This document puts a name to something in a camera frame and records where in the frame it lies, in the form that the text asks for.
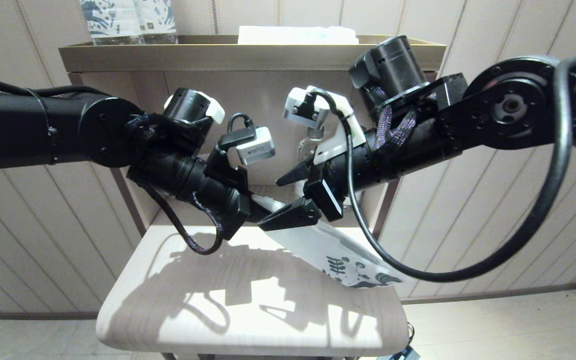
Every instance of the beige wall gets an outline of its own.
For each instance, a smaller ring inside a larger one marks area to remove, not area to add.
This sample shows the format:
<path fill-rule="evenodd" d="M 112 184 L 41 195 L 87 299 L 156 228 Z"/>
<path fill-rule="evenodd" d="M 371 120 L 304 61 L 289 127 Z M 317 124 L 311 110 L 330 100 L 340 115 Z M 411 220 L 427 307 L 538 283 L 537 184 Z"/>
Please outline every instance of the beige wall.
<path fill-rule="evenodd" d="M 238 25 L 343 25 L 359 34 L 447 44 L 444 74 L 463 71 L 469 80 L 515 55 L 576 55 L 576 0 L 173 3 L 179 34 L 236 34 Z M 68 84 L 57 48 L 88 40 L 78 0 L 0 0 L 4 82 Z M 384 245 L 431 271 L 480 259 L 533 200 L 548 156 L 547 148 L 477 148 L 403 178 L 382 231 Z M 461 284 L 402 284 L 400 297 L 576 281 L 576 151 L 564 187 L 549 224 L 511 266 Z M 107 169 L 78 163 L 0 170 L 0 312 L 98 310 L 139 240 Z"/>

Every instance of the plant pattern print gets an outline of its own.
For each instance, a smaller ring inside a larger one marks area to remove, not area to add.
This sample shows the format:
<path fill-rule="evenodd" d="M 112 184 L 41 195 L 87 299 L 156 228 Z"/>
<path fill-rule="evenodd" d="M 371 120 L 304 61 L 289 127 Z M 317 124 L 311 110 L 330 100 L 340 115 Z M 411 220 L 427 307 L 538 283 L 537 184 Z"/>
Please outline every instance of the plant pattern print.
<path fill-rule="evenodd" d="M 139 20 L 132 0 L 79 0 L 92 37 L 138 35 Z"/>
<path fill-rule="evenodd" d="M 321 271 L 330 276 L 330 278 L 336 280 L 338 283 L 344 282 L 345 278 L 347 278 L 347 276 L 345 276 L 347 266 L 350 267 L 350 269 L 353 268 L 352 265 L 350 265 L 350 259 L 346 256 L 342 256 L 341 258 L 326 256 L 326 259 L 328 263 L 328 272 L 326 272 L 326 269 L 322 269 Z M 356 280 L 358 282 L 352 285 L 353 288 L 374 288 L 403 282 L 400 278 L 383 272 L 378 272 L 375 276 L 370 276 L 366 273 L 362 273 L 366 272 L 363 271 L 364 269 L 366 269 L 366 271 L 370 270 L 369 268 L 366 268 L 366 265 L 361 261 L 356 261 L 354 263 L 354 271 L 350 275 L 357 276 Z"/>
<path fill-rule="evenodd" d="M 175 14 L 172 0 L 135 0 L 139 13 L 139 26 L 148 34 L 175 32 Z"/>

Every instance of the white tile floor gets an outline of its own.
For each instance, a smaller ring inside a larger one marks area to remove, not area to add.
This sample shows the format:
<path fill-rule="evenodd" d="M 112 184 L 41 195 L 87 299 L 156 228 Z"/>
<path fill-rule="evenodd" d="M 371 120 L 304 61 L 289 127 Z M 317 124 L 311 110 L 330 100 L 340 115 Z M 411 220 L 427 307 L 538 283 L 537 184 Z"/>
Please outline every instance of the white tile floor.
<path fill-rule="evenodd" d="M 405 305 L 423 360 L 576 359 L 576 290 Z M 162 360 L 109 348 L 85 321 L 0 320 L 0 360 Z"/>

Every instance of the shelf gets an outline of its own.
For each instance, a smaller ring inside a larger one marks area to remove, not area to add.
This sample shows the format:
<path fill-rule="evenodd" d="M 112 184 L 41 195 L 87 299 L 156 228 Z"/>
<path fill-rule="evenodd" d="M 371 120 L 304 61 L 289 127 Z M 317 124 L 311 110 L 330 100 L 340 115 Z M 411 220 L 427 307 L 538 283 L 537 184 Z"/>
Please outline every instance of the shelf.
<path fill-rule="evenodd" d="M 179 44 L 99 45 L 59 49 L 69 73 L 136 71 L 347 71 L 390 36 L 358 35 L 358 45 L 239 45 L 237 35 L 184 35 Z M 439 70 L 446 46 L 409 39 L 425 72 Z"/>

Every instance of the water bottle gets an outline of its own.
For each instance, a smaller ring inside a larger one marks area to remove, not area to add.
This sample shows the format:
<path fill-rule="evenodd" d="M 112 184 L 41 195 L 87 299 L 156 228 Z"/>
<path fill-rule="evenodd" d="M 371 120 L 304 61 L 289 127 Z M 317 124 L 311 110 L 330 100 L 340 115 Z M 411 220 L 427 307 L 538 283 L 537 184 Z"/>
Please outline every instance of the water bottle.
<path fill-rule="evenodd" d="M 323 135 L 323 128 L 308 128 L 306 137 L 301 139 L 299 146 L 297 147 L 297 157 L 299 162 L 302 162 L 315 154 L 315 149 L 317 149 L 317 146 L 319 146 L 323 141 Z M 294 183 L 295 198 L 301 198 L 304 196 L 304 184 L 306 184 L 306 180 L 299 180 Z"/>
<path fill-rule="evenodd" d="M 134 4 L 146 44 L 178 43 L 172 0 L 134 0 Z"/>
<path fill-rule="evenodd" d="M 144 44 L 133 0 L 79 0 L 79 4 L 94 45 Z"/>

